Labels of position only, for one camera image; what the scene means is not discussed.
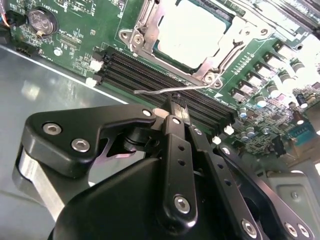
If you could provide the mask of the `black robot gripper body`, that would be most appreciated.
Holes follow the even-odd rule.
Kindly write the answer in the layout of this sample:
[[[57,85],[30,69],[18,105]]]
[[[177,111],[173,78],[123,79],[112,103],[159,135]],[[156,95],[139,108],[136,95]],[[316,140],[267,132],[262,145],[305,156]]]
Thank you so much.
[[[237,240],[213,186],[192,160],[143,159],[75,196],[55,240]]]

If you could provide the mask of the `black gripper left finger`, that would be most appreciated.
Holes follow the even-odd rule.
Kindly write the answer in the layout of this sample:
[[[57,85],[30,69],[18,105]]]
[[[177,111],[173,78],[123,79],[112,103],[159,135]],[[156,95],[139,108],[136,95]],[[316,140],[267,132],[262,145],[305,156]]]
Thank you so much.
[[[14,167],[16,187],[57,221],[80,193],[144,159],[192,159],[186,104],[125,104],[38,112],[27,118]]]

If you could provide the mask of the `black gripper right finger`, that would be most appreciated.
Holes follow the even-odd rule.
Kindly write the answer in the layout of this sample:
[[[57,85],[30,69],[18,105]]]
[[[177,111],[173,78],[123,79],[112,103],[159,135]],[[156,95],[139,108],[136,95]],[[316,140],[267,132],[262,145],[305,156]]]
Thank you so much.
[[[222,240],[313,240],[309,226],[228,145],[210,145],[206,134],[189,130],[204,190],[215,200]]]

